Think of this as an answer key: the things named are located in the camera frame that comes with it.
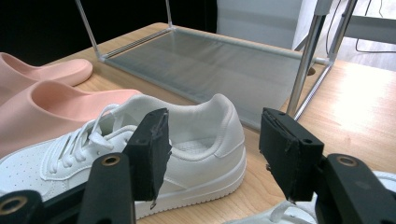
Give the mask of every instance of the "metal frame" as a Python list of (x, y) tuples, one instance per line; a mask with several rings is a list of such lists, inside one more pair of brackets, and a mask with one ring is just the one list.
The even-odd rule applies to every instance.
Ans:
[[(295, 120), (298, 120), (299, 117), (303, 114), (305, 108), (307, 107), (307, 105), (309, 104), (310, 100), (312, 99), (312, 97), (315, 95), (316, 91), (318, 90), (318, 87), (320, 86), (321, 82), (323, 81), (323, 79), (327, 76), (327, 74), (330, 72), (330, 70), (332, 69), (332, 66), (334, 65), (335, 59), (337, 57), (338, 54), (338, 50), (340, 49), (341, 46), (341, 42), (344, 39), (345, 33), (347, 31), (347, 27), (349, 24), (349, 21), (352, 17), (352, 13), (353, 10), (355, 9), (357, 0), (349, 0), (347, 5), (346, 5), (346, 11), (343, 14), (343, 17), (340, 20), (340, 23), (338, 25), (337, 31), (334, 35), (334, 40), (332, 41), (332, 46), (330, 48), (329, 54), (328, 54), (328, 60), (326, 62), (326, 67), (324, 68), (323, 72), (320, 74), (318, 80), (316, 81), (316, 83), (314, 84), (314, 86), (312, 87), (311, 91), (307, 94), (307, 96), (305, 97), (305, 99), (303, 100), (303, 102), (301, 103), (300, 107), (298, 108), (298, 110), (296, 111), (296, 107), (298, 104), (298, 101), (300, 99), (301, 96), (301, 90), (302, 90), (302, 85), (304, 85), (304, 81), (305, 78), (307, 76), (307, 68), (308, 68), (308, 63), (304, 62), (302, 60), (300, 66), (304, 65), (304, 67), (302, 67), (301, 69), (299, 69), (299, 72), (297, 74), (297, 78), (294, 84), (293, 91), (291, 93), (291, 97), (290, 97), (290, 102), (288, 105), (288, 110), (287, 113), (292, 116)], [(311, 24), (311, 29), (314, 26), (318, 26), (318, 23), (320, 23), (323, 19), (323, 16), (320, 15), (315, 15), (313, 22)], [(310, 34), (308, 35), (308, 41), (309, 38), (311, 38), (310, 40), (312, 42), (317, 41), (318, 36), (320, 35), (320, 33), (318, 34), (317, 32), (314, 31), (310, 31)], [(306, 57), (310, 57), (309, 61), (312, 61), (312, 49), (304, 49), (304, 53), (303, 53), (303, 57), (304, 55), (306, 55)]]
[[(290, 102), (289, 102), (288, 108), (287, 108), (287, 113), (290, 116), (292, 116), (295, 120), (297, 120), (302, 115), (305, 108), (309, 104), (310, 100), (315, 95), (321, 82), (327, 76), (329, 71), (332, 69), (332, 66), (335, 61), (338, 50), (340, 48), (341, 42), (343, 40), (343, 37), (345, 36), (346, 30), (347, 30), (347, 25), (348, 25), (350, 18), (352, 16), (352, 12), (356, 6), (356, 2), (357, 2), (357, 0), (349, 0), (348, 1), (348, 5), (346, 6), (345, 16), (340, 21), (340, 25), (338, 26), (337, 32), (334, 36), (334, 40), (332, 42), (332, 47), (328, 54), (328, 58), (323, 59), (323, 58), (314, 58), (313, 55), (314, 55), (314, 52), (315, 52), (315, 49), (316, 49), (316, 46), (318, 43), (318, 38), (320, 36), (320, 32), (322, 30), (323, 22), (325, 21), (326, 15), (330, 11), (332, 1), (331, 0), (318, 0), (316, 8), (315, 8), (314, 17), (311, 22), (311, 27), (310, 27), (308, 36), (306, 38), (306, 44), (304, 47), (304, 52), (303, 52), (303, 55), (301, 58), (299, 69), (297, 71), (296, 79), (294, 81), (293, 90), (290, 95)], [(172, 30), (176, 29), (176, 27), (172, 23), (169, 0), (165, 0), (167, 17), (168, 17), (168, 27), (166, 29), (163, 29), (160, 32), (157, 32), (153, 35), (148, 35), (144, 38), (141, 38), (141, 39), (139, 39), (135, 42), (132, 42), (131, 44), (128, 44), (124, 47), (121, 47), (119, 49), (115, 49), (108, 53), (102, 54), (99, 51), (97, 43), (94, 39), (91, 27), (88, 23), (87, 17), (85, 15), (82, 4), (80, 3), (80, 0), (76, 0), (76, 3), (78, 5), (78, 10), (81, 14), (81, 17), (82, 17), (84, 25), (87, 29), (90, 40), (92, 42), (92, 46), (95, 51), (95, 54), (101, 62), (104, 62), (106, 59), (108, 59), (118, 53), (121, 53), (127, 49), (131, 49), (133, 47), (141, 45), (147, 41), (150, 41), (151, 39), (153, 39), (155, 37), (167, 34), (167, 33), (171, 32)], [(302, 101), (302, 103), (300, 104), (300, 106), (297, 109), (298, 102), (301, 98), (303, 85), (304, 85), (305, 79), (307, 77), (307, 72), (309, 70), (309, 67), (312, 65), (312, 63), (323, 64), (323, 65), (325, 65), (325, 68), (323, 69), (322, 73), (319, 75), (318, 80), (316, 81), (316, 83), (314, 84), (314, 86), (312, 87), (312, 89), (310, 90), (308, 95), (304, 98), (304, 100)]]

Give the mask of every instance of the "pink slide sandal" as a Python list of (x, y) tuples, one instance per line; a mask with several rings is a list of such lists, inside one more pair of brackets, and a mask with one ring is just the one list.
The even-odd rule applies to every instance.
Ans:
[(87, 80), (92, 64), (85, 59), (35, 67), (0, 52), (0, 105), (20, 91), (42, 80), (56, 80), (75, 86)]
[(80, 128), (110, 104), (122, 104), (136, 90), (79, 91), (41, 81), (0, 106), (0, 158)]

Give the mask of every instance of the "wooden surface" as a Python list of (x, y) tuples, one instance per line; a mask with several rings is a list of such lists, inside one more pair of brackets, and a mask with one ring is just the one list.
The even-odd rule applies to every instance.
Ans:
[[(155, 25), (148, 30), (155, 30)], [(120, 47), (145, 31), (136, 31), (102, 45), (104, 52)], [(84, 91), (138, 89), (170, 103), (192, 105), (172, 92), (98, 62), (92, 49), (60, 61), (85, 58), (92, 77), (77, 86)], [(316, 76), (309, 77), (311, 83)], [(299, 122), (325, 143), (325, 154), (344, 153), (373, 170), (396, 173), (396, 73), (337, 61)], [(260, 213), (284, 200), (259, 153), (259, 133), (245, 128), (247, 171), (240, 188), (222, 199), (162, 212), (138, 223), (222, 223)]]

